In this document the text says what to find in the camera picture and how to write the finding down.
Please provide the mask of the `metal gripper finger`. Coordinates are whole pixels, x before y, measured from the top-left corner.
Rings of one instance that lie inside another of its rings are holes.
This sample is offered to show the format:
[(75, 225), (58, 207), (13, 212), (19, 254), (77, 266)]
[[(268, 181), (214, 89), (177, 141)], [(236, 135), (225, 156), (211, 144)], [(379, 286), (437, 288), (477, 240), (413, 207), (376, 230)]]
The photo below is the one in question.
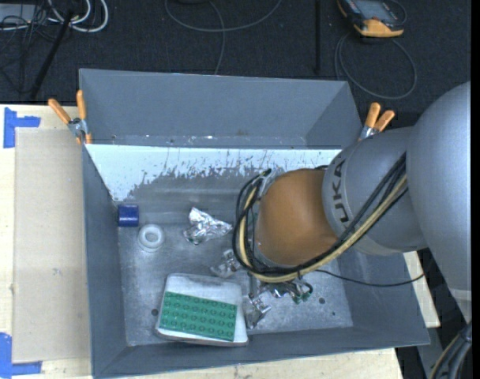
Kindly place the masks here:
[(254, 329), (271, 311), (272, 306), (266, 303), (260, 295), (248, 295), (244, 299), (244, 317), (246, 327)]
[(242, 269), (242, 265), (233, 250), (225, 250), (218, 265), (213, 265), (210, 272), (219, 278), (229, 278)]

